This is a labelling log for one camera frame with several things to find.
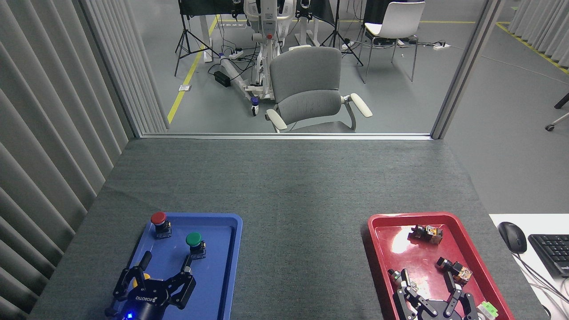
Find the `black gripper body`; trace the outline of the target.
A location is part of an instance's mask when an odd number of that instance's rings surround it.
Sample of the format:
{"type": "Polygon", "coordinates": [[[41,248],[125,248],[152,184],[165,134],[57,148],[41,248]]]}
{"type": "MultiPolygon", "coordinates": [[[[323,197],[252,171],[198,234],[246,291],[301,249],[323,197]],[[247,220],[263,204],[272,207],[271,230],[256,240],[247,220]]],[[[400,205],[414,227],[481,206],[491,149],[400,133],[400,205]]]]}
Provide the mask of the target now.
{"type": "Polygon", "coordinates": [[[427,304],[420,306],[421,320],[447,320],[445,309],[447,302],[445,301],[427,301],[427,304]]]}
{"type": "Polygon", "coordinates": [[[106,308],[106,317],[110,320],[161,320],[170,299],[165,284],[138,284],[130,291],[118,286],[113,296],[124,304],[120,310],[106,308]]]}

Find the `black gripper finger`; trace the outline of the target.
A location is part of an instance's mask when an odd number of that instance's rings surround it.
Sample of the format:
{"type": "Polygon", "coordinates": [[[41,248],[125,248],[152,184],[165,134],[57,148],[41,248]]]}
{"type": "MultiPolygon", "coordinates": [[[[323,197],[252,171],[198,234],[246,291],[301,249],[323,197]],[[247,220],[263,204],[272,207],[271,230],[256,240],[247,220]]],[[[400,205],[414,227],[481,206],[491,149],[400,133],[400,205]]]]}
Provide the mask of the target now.
{"type": "Polygon", "coordinates": [[[418,293],[417,285],[410,280],[406,268],[394,271],[394,304],[400,320],[420,320],[420,306],[427,299],[418,293]]]}
{"type": "Polygon", "coordinates": [[[451,272],[445,272],[445,285],[449,292],[445,306],[445,319],[454,319],[453,315],[456,313],[457,304],[460,303],[463,316],[458,316],[458,319],[478,320],[478,313],[472,294],[464,292],[463,286],[455,283],[451,272]]]}
{"type": "Polygon", "coordinates": [[[195,289],[196,280],[191,271],[192,259],[185,259],[179,273],[164,280],[166,289],[165,306],[173,305],[179,310],[183,310],[195,289]]]}
{"type": "Polygon", "coordinates": [[[130,286],[130,282],[133,278],[136,279],[138,285],[142,285],[144,288],[144,271],[148,267],[151,259],[151,252],[145,251],[142,259],[137,265],[130,268],[124,268],[122,270],[112,294],[116,300],[126,300],[128,287],[130,286]]]}

